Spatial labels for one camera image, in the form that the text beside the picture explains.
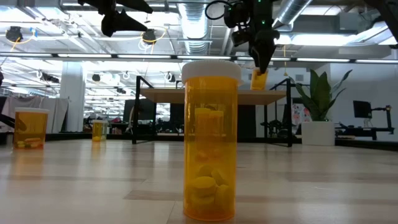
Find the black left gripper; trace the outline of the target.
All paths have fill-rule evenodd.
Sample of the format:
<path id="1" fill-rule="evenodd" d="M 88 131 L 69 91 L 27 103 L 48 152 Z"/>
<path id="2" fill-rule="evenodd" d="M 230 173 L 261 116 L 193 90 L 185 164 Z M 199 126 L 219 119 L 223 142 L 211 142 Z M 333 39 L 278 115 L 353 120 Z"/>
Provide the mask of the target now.
<path id="1" fill-rule="evenodd" d="M 116 3 L 133 10 L 153 13 L 153 9 L 145 0 L 78 0 L 78 4 L 84 6 L 89 4 L 97 8 L 98 13 L 104 15 L 101 21 L 101 31 L 107 37 L 112 37 L 118 31 L 141 31 L 145 32 L 148 28 L 127 15 L 123 9 L 121 12 L 116 10 Z"/>

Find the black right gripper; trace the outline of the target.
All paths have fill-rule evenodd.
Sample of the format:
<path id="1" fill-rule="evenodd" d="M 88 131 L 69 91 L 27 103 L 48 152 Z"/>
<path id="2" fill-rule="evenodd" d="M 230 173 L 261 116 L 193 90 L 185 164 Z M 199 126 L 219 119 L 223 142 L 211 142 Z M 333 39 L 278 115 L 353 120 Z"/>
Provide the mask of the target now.
<path id="1" fill-rule="evenodd" d="M 271 57 L 276 49 L 275 40 L 279 39 L 279 32 L 271 30 L 273 25 L 273 0 L 249 0 L 249 26 L 252 31 L 259 31 L 254 44 L 249 44 L 249 55 L 254 60 L 261 74 L 265 73 Z"/>

